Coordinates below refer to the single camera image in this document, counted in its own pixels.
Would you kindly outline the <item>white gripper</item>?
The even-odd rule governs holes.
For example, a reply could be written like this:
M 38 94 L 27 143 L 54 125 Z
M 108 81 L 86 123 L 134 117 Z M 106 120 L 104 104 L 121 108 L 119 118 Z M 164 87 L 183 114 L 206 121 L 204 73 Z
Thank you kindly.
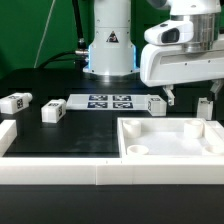
M 164 86 L 168 104 L 175 104 L 175 84 L 213 80 L 209 99 L 216 101 L 224 87 L 224 42 L 209 51 L 185 53 L 180 45 L 147 44 L 141 54 L 140 79 L 148 87 Z

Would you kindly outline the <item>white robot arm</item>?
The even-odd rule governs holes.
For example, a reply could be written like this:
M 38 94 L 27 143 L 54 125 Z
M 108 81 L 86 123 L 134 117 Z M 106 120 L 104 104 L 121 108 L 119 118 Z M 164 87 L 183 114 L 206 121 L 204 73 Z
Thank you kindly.
M 156 24 L 142 12 L 131 41 L 131 0 L 94 0 L 94 39 L 83 71 L 105 82 L 139 73 L 148 87 L 161 86 L 174 103 L 176 84 L 211 80 L 212 91 L 224 83 L 224 34 L 219 31 L 221 0 L 146 0 L 167 10 L 169 19 Z

